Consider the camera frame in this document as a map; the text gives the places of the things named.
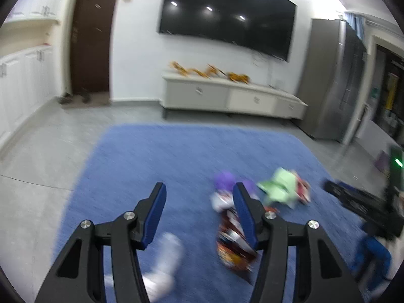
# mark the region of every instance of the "refrigerator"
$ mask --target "refrigerator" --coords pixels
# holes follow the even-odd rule
[[[310,137],[342,142],[354,113],[366,48],[344,20],[312,19],[297,96],[308,105],[296,124]]]

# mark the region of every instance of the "gray tile floor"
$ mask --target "gray tile floor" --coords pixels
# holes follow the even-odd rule
[[[284,131],[299,138],[330,174],[379,194],[386,179],[357,144],[313,141],[290,121],[140,104],[63,110],[44,106],[0,161],[0,265],[27,303],[34,302],[51,265],[53,242],[75,181],[94,145],[120,123],[202,123]]]

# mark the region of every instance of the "metal screw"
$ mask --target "metal screw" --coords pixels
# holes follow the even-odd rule
[[[125,220],[132,220],[135,218],[135,214],[133,212],[126,212],[124,214],[124,219]]]
[[[267,218],[268,220],[273,220],[274,218],[276,218],[275,212],[269,211],[269,212],[266,212],[264,215],[265,215],[265,218]]]
[[[311,220],[309,221],[309,227],[312,229],[318,229],[320,226],[320,223],[318,223],[317,221]]]
[[[80,227],[82,227],[83,229],[87,229],[91,226],[91,221],[89,220],[84,220],[80,223]]]

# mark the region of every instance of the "black screen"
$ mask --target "black screen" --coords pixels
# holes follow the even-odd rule
[[[295,9],[289,0],[164,0],[160,32],[221,40],[287,60]]]

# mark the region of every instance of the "brown door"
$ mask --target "brown door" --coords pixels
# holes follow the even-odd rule
[[[112,15],[116,0],[77,0],[70,44],[73,94],[109,91]]]

